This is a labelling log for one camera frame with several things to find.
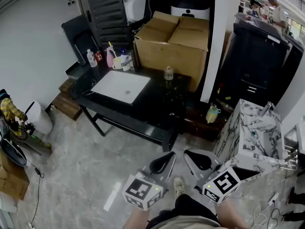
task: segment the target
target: white trash can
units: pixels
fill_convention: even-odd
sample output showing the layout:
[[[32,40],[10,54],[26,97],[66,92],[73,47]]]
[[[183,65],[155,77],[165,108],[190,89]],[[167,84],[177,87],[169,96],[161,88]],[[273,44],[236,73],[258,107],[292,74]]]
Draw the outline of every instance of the white trash can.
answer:
[[[16,213],[17,205],[15,200],[11,196],[0,192],[0,209],[10,213]]]
[[[14,229],[14,224],[10,218],[10,214],[4,210],[0,210],[0,226],[3,229]]]
[[[34,101],[33,106],[27,112],[27,117],[35,129],[43,134],[48,134],[53,128],[50,117],[37,101]]]

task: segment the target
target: water bottle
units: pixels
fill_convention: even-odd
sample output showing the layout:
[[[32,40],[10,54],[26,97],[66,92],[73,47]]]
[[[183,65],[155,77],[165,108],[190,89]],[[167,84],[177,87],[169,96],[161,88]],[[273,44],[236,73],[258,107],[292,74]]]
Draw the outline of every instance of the water bottle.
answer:
[[[96,62],[94,53],[91,52],[90,49],[87,50],[87,58],[88,58],[88,60],[89,60],[89,63],[90,63],[90,65],[91,65],[91,67],[97,66],[97,62]]]
[[[167,66],[165,71],[164,71],[164,78],[167,81],[171,81],[173,79],[173,68],[170,66]]]

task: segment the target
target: wire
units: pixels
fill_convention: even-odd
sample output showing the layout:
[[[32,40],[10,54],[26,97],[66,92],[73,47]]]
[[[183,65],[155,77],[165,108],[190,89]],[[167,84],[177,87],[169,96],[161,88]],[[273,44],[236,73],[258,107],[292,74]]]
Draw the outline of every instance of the wire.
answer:
[[[275,203],[273,203],[273,209],[272,209],[271,215],[270,215],[269,220],[268,220],[268,223],[267,223],[267,228],[269,228],[270,219],[276,220],[276,225],[275,225],[275,227],[274,227],[273,229],[275,229],[275,228],[277,227],[277,225],[278,225],[278,219],[273,218],[273,212],[275,212],[276,210],[278,210],[278,214],[279,214],[280,216],[284,216],[284,215],[281,214],[281,212],[280,212],[280,210],[279,210],[278,208],[275,208]]]
[[[149,7],[149,11],[151,12],[151,16],[150,16],[150,18],[152,17],[152,10],[151,10],[151,6],[150,6],[150,1],[148,0],[148,7]]]
[[[33,221],[35,220],[35,217],[36,217],[36,214],[37,214],[37,209],[38,209],[38,204],[39,204],[40,179],[41,179],[41,178],[44,178],[44,173],[41,173],[41,172],[38,170],[38,168],[37,168],[35,165],[33,165],[33,163],[32,163],[31,161],[29,161],[29,162],[30,162],[30,164],[31,164],[32,166],[35,167],[35,171],[36,171],[37,175],[39,175],[39,181],[38,181],[38,194],[37,194],[37,205],[36,205],[36,210],[35,210],[34,217],[33,217],[32,221],[30,222],[30,224],[32,225],[32,227],[34,227],[34,226],[33,226]]]
[[[250,227],[250,229],[255,229],[257,226],[260,226],[260,228],[262,226],[264,226],[267,222],[268,222],[268,218],[266,215],[263,214],[263,212],[269,208],[269,205],[267,205],[266,208],[264,208],[262,211],[261,211],[261,207],[260,206],[256,206],[254,211],[253,211],[253,217],[248,221],[247,225],[250,223],[250,221],[253,220],[253,225]],[[256,220],[260,217],[260,216],[263,216],[265,217],[265,219],[263,219],[261,222],[259,223],[256,223]]]

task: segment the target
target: red can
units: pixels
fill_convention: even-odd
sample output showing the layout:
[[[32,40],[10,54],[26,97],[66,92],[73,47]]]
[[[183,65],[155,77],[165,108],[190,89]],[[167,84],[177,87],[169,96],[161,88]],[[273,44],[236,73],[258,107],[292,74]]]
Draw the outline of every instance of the red can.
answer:
[[[95,55],[95,59],[97,62],[100,62],[103,60],[102,52],[100,50],[98,50],[94,55]]]

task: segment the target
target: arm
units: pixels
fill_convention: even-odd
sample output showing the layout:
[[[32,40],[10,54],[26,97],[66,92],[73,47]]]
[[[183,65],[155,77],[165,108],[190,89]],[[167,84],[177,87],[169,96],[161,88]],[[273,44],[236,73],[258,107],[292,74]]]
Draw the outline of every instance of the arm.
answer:
[[[260,19],[263,19],[263,17],[264,17],[264,9],[262,8],[262,7],[260,7],[259,9],[258,9],[258,12],[259,12],[259,15],[260,16],[258,16]]]
[[[279,15],[280,15],[280,21],[279,22],[274,22],[276,25],[282,27],[282,28],[286,28],[286,20],[287,17],[285,15],[285,11],[280,7],[279,10]]]
[[[145,229],[148,217],[149,210],[144,211],[139,208],[134,208],[122,229]]]
[[[274,23],[280,27],[286,28],[286,22],[285,21],[281,21],[281,22],[275,22]]]
[[[215,206],[216,213],[222,227],[228,229],[248,229],[249,226],[244,219],[238,214],[229,199],[226,199],[219,206]]]
[[[26,120],[27,119],[27,117],[26,117],[26,115],[23,113],[23,112],[21,112],[14,104],[13,104],[13,102],[12,102],[12,100],[10,99],[9,101],[8,101],[8,108],[9,108],[9,110],[15,115],[15,116],[17,116],[20,120]]]

